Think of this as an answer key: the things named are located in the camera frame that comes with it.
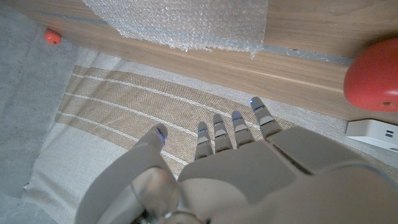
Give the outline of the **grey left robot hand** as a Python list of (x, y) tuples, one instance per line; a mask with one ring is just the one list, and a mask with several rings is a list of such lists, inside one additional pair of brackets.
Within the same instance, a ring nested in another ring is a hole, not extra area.
[(195, 160), (174, 177), (153, 126), (93, 181), (76, 223), (396, 223), (397, 186), (357, 153), (304, 128), (282, 130), (250, 102), (262, 139), (241, 113), (230, 139), (219, 115), (198, 125)]

